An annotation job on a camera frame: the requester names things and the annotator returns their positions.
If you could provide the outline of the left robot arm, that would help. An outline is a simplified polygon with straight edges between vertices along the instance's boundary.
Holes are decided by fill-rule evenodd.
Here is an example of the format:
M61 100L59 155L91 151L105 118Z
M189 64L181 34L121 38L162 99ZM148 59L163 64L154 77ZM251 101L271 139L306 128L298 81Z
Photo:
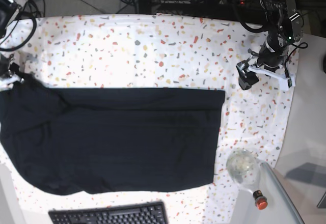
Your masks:
M249 57L236 65L238 83L242 90L250 89L259 82L258 75L276 79L279 88L288 91L295 86L295 75L289 71L292 46L295 50L306 49L301 43L303 21L297 11L295 0L259 0L265 12L266 23L258 29L248 26L238 12L239 0L232 0L233 10L240 24L251 33L267 32L259 52L248 50Z

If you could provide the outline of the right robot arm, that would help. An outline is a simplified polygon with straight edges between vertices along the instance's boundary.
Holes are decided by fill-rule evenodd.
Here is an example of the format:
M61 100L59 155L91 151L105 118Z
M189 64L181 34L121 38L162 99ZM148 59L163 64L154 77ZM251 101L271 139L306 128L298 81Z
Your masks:
M1 52L14 52L25 46L32 38L36 31L37 21L35 16L24 10L29 0L1 0L1 38L8 37L6 34L7 27L12 23L18 23L21 17L27 17L32 21L32 30L27 38L19 45L11 48L1 48ZM14 55L9 57L1 54L1 87L8 86L15 82L24 82L24 79L16 74L14 68L12 68L12 61Z

